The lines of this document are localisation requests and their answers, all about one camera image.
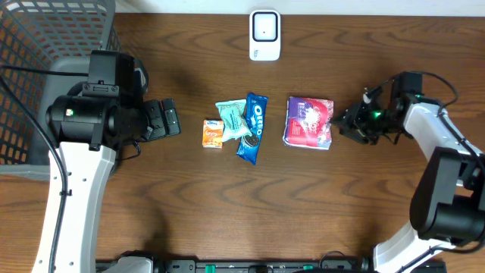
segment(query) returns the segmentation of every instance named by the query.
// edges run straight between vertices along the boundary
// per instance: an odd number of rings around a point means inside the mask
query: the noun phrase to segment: wooden table
[[[432,71],[462,97],[449,107],[461,132],[485,149],[485,19],[283,16],[275,62],[248,57],[248,16],[117,14],[125,51],[149,71],[146,99],[172,97],[183,133],[142,145],[109,180],[98,249],[112,259],[129,249],[199,259],[318,259],[338,249],[369,255],[408,220],[426,166],[416,142],[362,146],[333,128],[330,151],[285,147],[289,96],[332,99],[336,113],[365,86],[404,70]],[[451,92],[426,79],[443,101]],[[237,141],[203,149],[202,122],[214,104],[269,97],[258,164],[236,156]],[[48,184],[0,182],[0,271],[32,268]],[[484,272],[477,255],[441,255],[449,272]]]

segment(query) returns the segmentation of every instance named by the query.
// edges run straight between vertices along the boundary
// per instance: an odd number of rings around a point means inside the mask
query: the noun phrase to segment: plastic basket
[[[75,63],[77,58],[83,59],[86,67],[93,49],[120,51],[113,27],[114,8],[114,0],[2,2],[0,64],[66,70],[69,65],[61,64]],[[45,107],[41,104],[45,104],[46,97],[52,99],[49,92],[56,89],[52,84],[45,87],[50,76],[8,70],[0,73],[47,130]],[[65,88],[57,89],[65,94],[69,87]],[[48,180],[47,151],[21,110],[0,92],[0,174]]]

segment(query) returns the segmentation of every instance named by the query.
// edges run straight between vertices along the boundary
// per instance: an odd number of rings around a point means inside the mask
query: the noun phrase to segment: pink and purple plastic package
[[[326,99],[290,97],[286,110],[285,145],[329,149],[333,102]]]

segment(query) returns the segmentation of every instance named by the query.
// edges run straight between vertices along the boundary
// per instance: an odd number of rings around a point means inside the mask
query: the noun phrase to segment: orange snack box
[[[204,121],[202,145],[205,148],[222,148],[223,121]]]

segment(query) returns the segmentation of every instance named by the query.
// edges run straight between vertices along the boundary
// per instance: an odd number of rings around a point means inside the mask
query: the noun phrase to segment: white wall
[[[485,16],[485,0],[116,0],[117,12]]]

